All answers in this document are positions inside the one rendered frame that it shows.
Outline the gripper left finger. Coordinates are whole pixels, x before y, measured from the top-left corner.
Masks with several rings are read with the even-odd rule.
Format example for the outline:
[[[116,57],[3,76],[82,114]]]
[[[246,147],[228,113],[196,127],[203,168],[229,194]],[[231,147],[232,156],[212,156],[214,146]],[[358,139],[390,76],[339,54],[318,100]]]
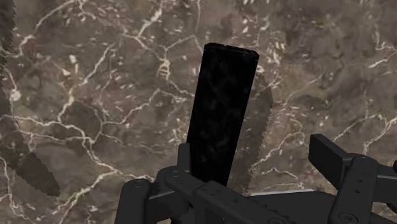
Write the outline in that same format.
[[[178,148],[175,166],[155,182],[133,179],[122,186],[115,224],[289,224],[289,218],[215,182],[190,174],[190,146]]]

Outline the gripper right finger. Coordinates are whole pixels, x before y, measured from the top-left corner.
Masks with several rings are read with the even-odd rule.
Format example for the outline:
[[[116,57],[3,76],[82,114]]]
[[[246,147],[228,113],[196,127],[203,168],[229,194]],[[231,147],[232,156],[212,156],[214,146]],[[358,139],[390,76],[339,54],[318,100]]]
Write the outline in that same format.
[[[380,202],[397,214],[397,160],[382,165],[312,134],[309,161],[337,189],[328,224],[397,224],[372,212],[373,203]]]

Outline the black rectangular block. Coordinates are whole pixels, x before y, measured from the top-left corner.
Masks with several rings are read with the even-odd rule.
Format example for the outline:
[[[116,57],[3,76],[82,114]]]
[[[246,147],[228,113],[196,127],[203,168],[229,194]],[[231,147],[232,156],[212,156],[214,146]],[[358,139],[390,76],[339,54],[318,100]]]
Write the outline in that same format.
[[[259,55],[254,50],[204,46],[186,142],[191,173],[228,183]]]

